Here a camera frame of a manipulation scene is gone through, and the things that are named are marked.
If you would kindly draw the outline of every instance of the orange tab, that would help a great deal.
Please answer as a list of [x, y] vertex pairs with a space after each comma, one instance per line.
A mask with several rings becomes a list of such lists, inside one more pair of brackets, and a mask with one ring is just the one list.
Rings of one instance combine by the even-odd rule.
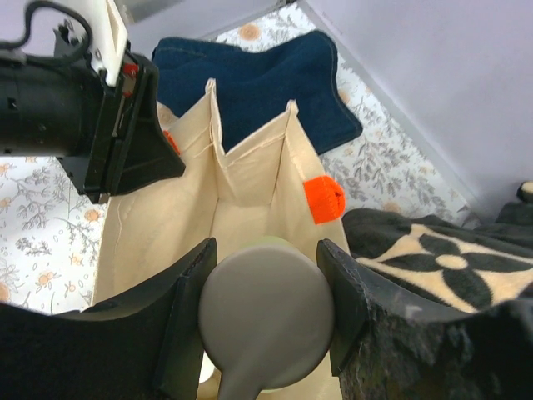
[[342, 217], [346, 209], [346, 196], [341, 185], [332, 177], [316, 177], [304, 182], [303, 186], [316, 225]]
[[163, 131], [163, 134], [165, 135], [165, 138], [167, 138], [167, 141], [170, 143], [170, 145], [172, 146], [174, 151], [177, 153], [177, 155], [179, 156], [180, 154], [182, 154], [182, 152], [180, 152], [180, 149], [177, 146], [176, 142], [174, 142], [174, 139], [172, 138], [170, 132]]

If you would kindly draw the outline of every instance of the wall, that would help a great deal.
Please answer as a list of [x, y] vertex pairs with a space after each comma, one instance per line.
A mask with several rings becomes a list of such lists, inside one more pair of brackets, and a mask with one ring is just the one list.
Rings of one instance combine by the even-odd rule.
[[[263, 15], [277, 3], [277, 0], [184, 0], [164, 12], [129, 26], [132, 50], [150, 56], [160, 38], [203, 38]], [[23, 0], [0, 0], [0, 40], [14, 40], [22, 36], [25, 4]], [[51, 54], [54, 44], [52, 29], [63, 19], [57, 12], [39, 11], [36, 14], [32, 41], [25, 51]]]
[[308, 3], [479, 212], [494, 216], [533, 179], [529, 0]]

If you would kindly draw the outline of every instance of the table surface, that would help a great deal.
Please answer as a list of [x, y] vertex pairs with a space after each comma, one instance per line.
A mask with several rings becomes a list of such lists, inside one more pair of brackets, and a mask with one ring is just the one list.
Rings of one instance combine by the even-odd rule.
[[[295, 4], [217, 41], [262, 51], [315, 29]], [[340, 55], [341, 97], [364, 133], [321, 157], [346, 190], [348, 209], [378, 208], [408, 217], [471, 216], [465, 200], [414, 145]], [[92, 301], [105, 206], [77, 195], [55, 159], [0, 158], [0, 301], [42, 313], [84, 309]]]

